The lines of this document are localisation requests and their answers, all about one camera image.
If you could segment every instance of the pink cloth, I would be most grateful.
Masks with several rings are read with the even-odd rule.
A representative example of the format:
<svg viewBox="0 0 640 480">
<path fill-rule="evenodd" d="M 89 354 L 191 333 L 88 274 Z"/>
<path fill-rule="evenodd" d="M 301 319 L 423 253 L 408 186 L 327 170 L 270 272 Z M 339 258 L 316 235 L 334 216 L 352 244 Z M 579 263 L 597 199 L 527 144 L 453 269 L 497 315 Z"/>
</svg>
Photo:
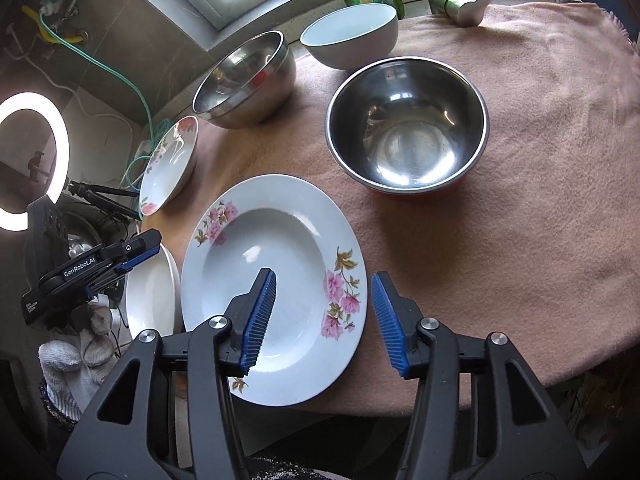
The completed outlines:
<svg viewBox="0 0 640 480">
<path fill-rule="evenodd" d="M 484 155 L 436 202 L 374 194 L 335 164 L 324 115 L 346 74 L 298 60 L 296 90 L 242 131 L 200 123 L 182 194 L 145 221 L 178 266 L 200 216 L 264 173 L 309 180 L 345 213 L 369 274 L 388 270 L 423 313 L 454 332 L 505 332 L 545 384 L 593 367 L 640 336 L 640 59 L 593 4 L 490 6 L 478 28 L 403 20 L 393 55 L 451 64 L 490 114 Z M 416 382 L 391 368 L 369 309 L 345 373 L 304 408 L 412 410 Z"/>
</svg>

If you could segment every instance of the silver bolt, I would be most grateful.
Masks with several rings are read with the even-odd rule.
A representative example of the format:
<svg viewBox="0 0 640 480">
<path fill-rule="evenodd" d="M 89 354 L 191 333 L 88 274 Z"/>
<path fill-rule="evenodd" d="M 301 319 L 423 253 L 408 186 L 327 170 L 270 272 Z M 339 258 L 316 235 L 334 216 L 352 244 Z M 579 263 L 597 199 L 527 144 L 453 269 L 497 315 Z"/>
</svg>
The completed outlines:
<svg viewBox="0 0 640 480">
<path fill-rule="evenodd" d="M 221 328 L 224 328 L 227 323 L 228 321 L 224 316 L 214 316 L 211 319 L 209 319 L 209 326 L 216 330 L 220 330 Z"/>
<path fill-rule="evenodd" d="M 420 320 L 420 326 L 425 330 L 436 330 L 440 322 L 434 317 L 423 317 Z"/>
<path fill-rule="evenodd" d="M 509 338 L 502 332 L 494 332 L 491 334 L 491 342 L 496 345 L 506 345 L 508 341 Z"/>
<path fill-rule="evenodd" d="M 140 341 L 142 341 L 143 343 L 150 343 L 155 338 L 156 338 L 156 331 L 151 330 L 149 328 L 147 330 L 143 330 L 142 332 L 140 332 L 140 335 L 138 336 L 138 339 L 140 339 Z"/>
</svg>

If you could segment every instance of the white ring light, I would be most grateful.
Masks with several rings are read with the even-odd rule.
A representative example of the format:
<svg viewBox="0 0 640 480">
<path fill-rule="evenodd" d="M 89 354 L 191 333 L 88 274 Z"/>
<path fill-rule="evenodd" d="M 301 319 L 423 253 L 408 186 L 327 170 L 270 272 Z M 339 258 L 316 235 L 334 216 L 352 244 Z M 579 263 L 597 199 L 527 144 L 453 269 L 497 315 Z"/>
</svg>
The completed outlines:
<svg viewBox="0 0 640 480">
<path fill-rule="evenodd" d="M 51 176 L 47 195 L 53 203 L 58 201 L 65 187 L 66 172 L 69 169 L 69 137 L 65 121 L 56 105 L 46 97 L 33 92 L 23 92 L 0 103 L 0 123 L 18 110 L 34 110 L 42 115 L 51 126 L 56 141 L 56 167 Z M 0 227 L 9 231 L 25 231 L 28 227 L 27 213 L 9 213 L 0 207 Z"/>
</svg>

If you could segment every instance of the white plate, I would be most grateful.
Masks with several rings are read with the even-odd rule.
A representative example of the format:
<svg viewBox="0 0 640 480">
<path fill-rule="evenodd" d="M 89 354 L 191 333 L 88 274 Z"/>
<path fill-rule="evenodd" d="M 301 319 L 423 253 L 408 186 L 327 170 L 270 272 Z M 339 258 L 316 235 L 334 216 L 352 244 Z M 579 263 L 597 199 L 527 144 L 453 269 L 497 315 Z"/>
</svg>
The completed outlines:
<svg viewBox="0 0 640 480">
<path fill-rule="evenodd" d="M 140 184 L 140 212 L 149 216 L 174 198 L 187 183 L 196 157 L 198 120 L 190 115 L 175 123 L 158 142 Z"/>
<path fill-rule="evenodd" d="M 160 335 L 182 329 L 180 275 L 174 257 L 160 244 L 160 252 L 135 266 L 127 275 L 125 304 L 131 337 L 147 328 Z"/>
<path fill-rule="evenodd" d="M 276 301 L 257 364 L 229 379 L 234 394 L 288 406 L 316 396 L 358 346 L 367 277 L 358 241 L 337 205 L 299 178 L 270 174 L 234 186 L 201 218 L 182 267 L 185 329 L 226 310 L 261 267 Z"/>
</svg>

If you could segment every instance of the gloved hand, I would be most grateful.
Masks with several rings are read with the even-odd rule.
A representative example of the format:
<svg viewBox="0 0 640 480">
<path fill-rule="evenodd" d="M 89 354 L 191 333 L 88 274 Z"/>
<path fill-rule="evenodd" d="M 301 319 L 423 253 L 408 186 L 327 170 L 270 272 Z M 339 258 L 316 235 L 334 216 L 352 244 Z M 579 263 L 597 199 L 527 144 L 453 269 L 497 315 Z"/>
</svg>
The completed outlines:
<svg viewBox="0 0 640 480">
<path fill-rule="evenodd" d="M 58 420 L 73 424 L 116 364 L 108 334 L 113 318 L 106 306 L 89 305 L 90 322 L 79 335 L 54 334 L 38 358 L 46 384 L 42 395 Z"/>
</svg>

